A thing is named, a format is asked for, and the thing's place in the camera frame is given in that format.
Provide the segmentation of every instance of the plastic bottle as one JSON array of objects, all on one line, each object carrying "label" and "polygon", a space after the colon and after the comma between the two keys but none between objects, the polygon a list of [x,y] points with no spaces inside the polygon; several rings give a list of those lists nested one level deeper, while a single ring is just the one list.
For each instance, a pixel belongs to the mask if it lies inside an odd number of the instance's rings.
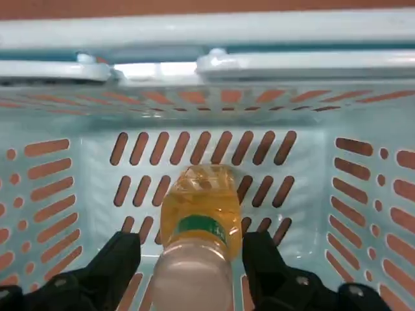
[{"label": "plastic bottle", "polygon": [[230,168],[195,165],[161,207],[164,252],[154,268],[157,311],[221,311],[232,300],[230,262],[241,250],[241,210]]}]

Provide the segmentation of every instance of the plastic basket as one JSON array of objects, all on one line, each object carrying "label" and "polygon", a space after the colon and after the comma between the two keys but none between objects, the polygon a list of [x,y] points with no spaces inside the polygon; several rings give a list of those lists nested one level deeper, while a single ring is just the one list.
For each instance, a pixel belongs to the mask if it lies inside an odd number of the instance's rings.
[{"label": "plastic basket", "polygon": [[[35,290],[84,266],[122,228],[140,232],[143,260],[119,310],[150,310],[163,196],[188,165],[225,163],[237,178],[245,231],[274,236],[290,218],[279,246],[289,265],[332,289],[344,280],[368,284],[394,310],[413,309],[414,15],[0,23],[0,58],[20,62],[0,68],[1,284]],[[50,36],[42,36],[46,27]],[[212,47],[234,51],[226,57],[236,63],[254,52],[254,70],[217,71],[209,55],[189,62]],[[258,55],[278,49],[277,63]],[[93,63],[66,71],[65,85],[53,80],[78,51],[116,64],[123,79],[101,83],[105,65]],[[27,67],[5,74],[16,64]],[[85,72],[93,85],[80,83]],[[40,84],[45,77],[52,82]],[[233,268],[231,310],[251,310],[240,259]]]}]

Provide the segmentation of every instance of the orange surface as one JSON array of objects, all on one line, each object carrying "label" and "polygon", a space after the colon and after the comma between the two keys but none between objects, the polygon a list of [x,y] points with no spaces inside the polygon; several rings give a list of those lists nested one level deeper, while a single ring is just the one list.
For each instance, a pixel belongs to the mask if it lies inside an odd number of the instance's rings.
[{"label": "orange surface", "polygon": [[271,10],[392,8],[415,5],[415,0],[14,0],[5,1],[0,19],[131,16]]}]

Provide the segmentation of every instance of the yellow liquid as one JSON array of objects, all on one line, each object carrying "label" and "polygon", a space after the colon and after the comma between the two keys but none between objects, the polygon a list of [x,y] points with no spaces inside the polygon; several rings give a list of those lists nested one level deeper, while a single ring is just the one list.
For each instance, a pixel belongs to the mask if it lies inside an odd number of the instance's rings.
[{"label": "yellow liquid", "polygon": [[[218,222],[226,243],[203,229],[178,233],[180,221],[192,215],[208,216]],[[182,238],[201,238],[216,243],[230,260],[234,259],[242,244],[241,208],[229,168],[195,165],[183,172],[163,200],[160,228],[165,248]]]}]

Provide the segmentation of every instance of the green label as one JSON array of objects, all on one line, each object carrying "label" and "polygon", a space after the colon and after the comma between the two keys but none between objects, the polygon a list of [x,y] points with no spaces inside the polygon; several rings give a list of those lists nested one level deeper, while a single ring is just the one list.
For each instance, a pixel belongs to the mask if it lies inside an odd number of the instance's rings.
[{"label": "green label", "polygon": [[183,233],[190,230],[204,230],[220,238],[226,245],[226,232],[224,228],[212,217],[191,215],[179,221],[175,233]]}]

